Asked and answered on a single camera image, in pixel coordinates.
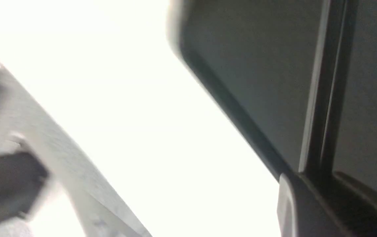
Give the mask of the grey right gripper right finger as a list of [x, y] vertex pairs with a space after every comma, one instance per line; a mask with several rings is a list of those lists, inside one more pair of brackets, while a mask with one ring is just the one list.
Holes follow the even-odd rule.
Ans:
[[377, 192], [344, 173], [324, 181], [281, 174], [282, 237], [377, 237]]

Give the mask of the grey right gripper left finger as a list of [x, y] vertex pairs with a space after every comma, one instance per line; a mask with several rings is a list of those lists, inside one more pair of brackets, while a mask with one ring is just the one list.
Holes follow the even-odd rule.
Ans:
[[0, 237], [150, 237], [77, 144], [0, 63]]

